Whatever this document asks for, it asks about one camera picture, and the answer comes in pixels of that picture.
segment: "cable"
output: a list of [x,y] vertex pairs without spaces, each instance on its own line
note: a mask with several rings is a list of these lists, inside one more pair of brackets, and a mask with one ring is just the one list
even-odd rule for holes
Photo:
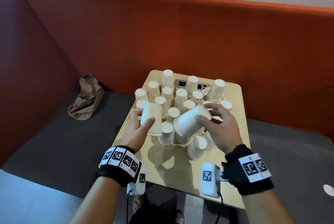
[[130,195],[131,192],[132,192],[132,190],[129,190],[128,199],[126,201],[126,224],[128,224],[129,195]]
[[221,214],[222,210],[224,209],[223,196],[220,194],[220,192],[217,191],[217,193],[219,194],[219,196],[221,198],[221,205],[222,206],[221,206],[221,209],[219,210],[218,217],[217,217],[217,220],[216,220],[215,224],[218,223],[220,214]]

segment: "wooden table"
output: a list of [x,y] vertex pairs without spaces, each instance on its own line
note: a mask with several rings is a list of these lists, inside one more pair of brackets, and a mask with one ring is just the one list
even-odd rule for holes
[[[174,73],[174,79],[187,80],[188,75]],[[157,81],[161,84],[162,71],[152,70],[148,75],[143,89],[147,91],[150,81]],[[214,80],[199,78],[199,83],[213,84]],[[248,147],[249,136],[244,110],[244,102],[242,99],[241,87],[235,83],[226,83],[224,94],[226,100],[233,104],[231,113],[235,116],[241,132],[242,141]],[[129,114],[135,110],[135,106],[131,108]],[[119,145],[121,138],[129,123],[129,116],[124,121],[113,146]],[[136,153],[136,157],[146,167],[146,179],[148,182],[173,188],[175,190],[185,192],[197,197],[202,197],[211,201],[220,202],[220,198],[212,198],[204,196],[200,193],[201,167],[202,163],[211,162],[221,167],[221,162],[225,162],[225,154],[219,149],[206,151],[205,156],[198,161],[193,161],[188,157],[187,149],[183,145],[163,146],[158,141],[158,137],[147,136],[144,146]],[[244,209],[241,196],[238,190],[227,182],[221,183],[221,194],[225,205]]]

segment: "wristband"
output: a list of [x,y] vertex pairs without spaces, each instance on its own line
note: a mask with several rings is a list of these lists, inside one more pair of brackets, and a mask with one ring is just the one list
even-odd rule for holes
[[271,173],[259,154],[254,154],[246,145],[238,145],[225,155],[227,163],[222,162],[223,179],[228,179],[241,195],[250,195],[274,188]]
[[122,145],[108,149],[98,166],[97,177],[109,177],[120,186],[135,182],[142,164],[134,154],[131,148]]

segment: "orange wall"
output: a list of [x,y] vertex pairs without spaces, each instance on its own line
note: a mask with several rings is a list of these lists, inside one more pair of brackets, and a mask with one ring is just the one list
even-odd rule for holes
[[26,0],[0,0],[0,167],[69,97],[78,76]]
[[242,87],[248,118],[334,138],[334,10],[232,0],[27,0],[81,74],[152,69]]

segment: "brown paper bag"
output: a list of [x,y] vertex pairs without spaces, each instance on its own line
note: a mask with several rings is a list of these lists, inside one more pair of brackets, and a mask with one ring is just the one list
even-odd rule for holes
[[68,108],[69,116],[76,120],[88,120],[98,108],[104,90],[98,80],[92,75],[83,75],[80,78],[81,93]]

